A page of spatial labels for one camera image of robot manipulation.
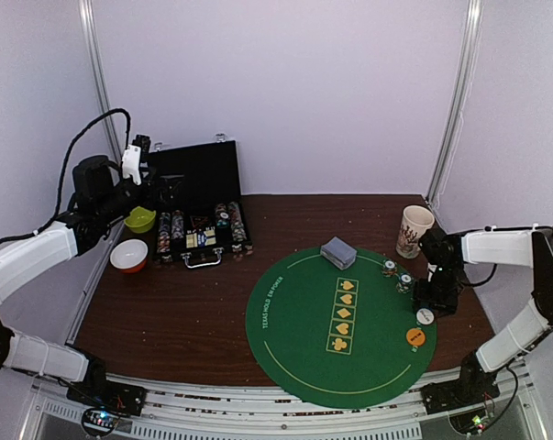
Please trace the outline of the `white dealer button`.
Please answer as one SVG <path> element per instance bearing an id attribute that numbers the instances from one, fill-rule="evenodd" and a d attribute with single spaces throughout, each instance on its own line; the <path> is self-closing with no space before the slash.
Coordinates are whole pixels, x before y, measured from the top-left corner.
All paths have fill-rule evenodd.
<path id="1" fill-rule="evenodd" d="M 417 310 L 415 318 L 420 325 L 431 325 L 435 322 L 435 314 L 425 307 Z"/>

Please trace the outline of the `orange big blind button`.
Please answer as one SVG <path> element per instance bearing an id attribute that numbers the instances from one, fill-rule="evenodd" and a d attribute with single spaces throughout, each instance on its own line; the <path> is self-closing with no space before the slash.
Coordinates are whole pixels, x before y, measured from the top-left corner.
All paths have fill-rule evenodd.
<path id="1" fill-rule="evenodd" d="M 418 327 L 407 330 L 405 339 L 414 351 L 417 351 L 426 343 L 426 333 Z"/>

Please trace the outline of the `deck of cards clear box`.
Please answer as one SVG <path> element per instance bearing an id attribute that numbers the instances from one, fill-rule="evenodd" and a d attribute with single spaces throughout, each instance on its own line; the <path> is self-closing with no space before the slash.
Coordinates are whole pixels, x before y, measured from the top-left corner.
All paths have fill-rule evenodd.
<path id="1" fill-rule="evenodd" d="M 358 252 L 354 247 L 334 236 L 321 246 L 320 255 L 339 270 L 346 270 L 355 262 Z"/>

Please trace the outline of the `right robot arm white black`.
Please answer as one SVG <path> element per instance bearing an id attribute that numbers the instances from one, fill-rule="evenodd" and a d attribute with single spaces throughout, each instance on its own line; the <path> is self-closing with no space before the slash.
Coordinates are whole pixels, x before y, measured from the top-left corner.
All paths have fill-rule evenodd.
<path id="1" fill-rule="evenodd" d="M 504 268 L 497 280 L 501 311 L 509 322 L 462 361 L 459 378 L 446 390 L 457 402 L 474 403 L 493 385 L 497 373 L 553 332 L 553 225 L 486 227 L 448 234 L 430 229 L 419 248 L 433 272 L 415 282 L 414 308 L 453 314 L 466 287 L 486 289 L 485 281 L 465 278 L 468 266 Z"/>

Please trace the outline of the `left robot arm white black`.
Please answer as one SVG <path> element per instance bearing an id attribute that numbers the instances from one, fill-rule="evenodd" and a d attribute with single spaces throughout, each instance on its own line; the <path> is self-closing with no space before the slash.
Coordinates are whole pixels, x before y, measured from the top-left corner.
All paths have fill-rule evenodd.
<path id="1" fill-rule="evenodd" d="M 130 212 L 152 210 L 179 192 L 183 175 L 162 175 L 146 164 L 141 150 L 126 150 L 120 164 L 105 155 L 82 160 L 72 170 L 74 192 L 65 210 L 22 236 L 0 239 L 0 305 L 21 287 L 53 267 L 94 248 Z M 115 397 L 103 360 L 68 346 L 25 335 L 0 318 L 0 368 L 20 369 L 78 384 L 95 407 Z"/>

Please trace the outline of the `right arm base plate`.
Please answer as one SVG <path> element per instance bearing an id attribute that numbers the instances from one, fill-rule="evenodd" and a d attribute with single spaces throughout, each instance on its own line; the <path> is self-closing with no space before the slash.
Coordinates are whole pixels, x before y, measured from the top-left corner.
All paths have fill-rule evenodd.
<path id="1" fill-rule="evenodd" d="M 497 398 L 500 390 L 495 383 L 465 382 L 454 379 L 430 383 L 421 389 L 423 404 L 428 414 L 442 413 L 483 403 L 487 396 Z"/>

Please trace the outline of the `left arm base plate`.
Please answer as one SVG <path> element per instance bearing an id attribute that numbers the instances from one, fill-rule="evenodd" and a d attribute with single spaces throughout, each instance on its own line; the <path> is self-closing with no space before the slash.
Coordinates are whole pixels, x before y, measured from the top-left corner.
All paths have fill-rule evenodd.
<path id="1" fill-rule="evenodd" d="M 90 389 L 81 383 L 67 384 L 66 397 L 85 406 L 92 406 L 125 416 L 140 416 L 147 397 L 143 387 L 108 380 L 102 390 Z"/>

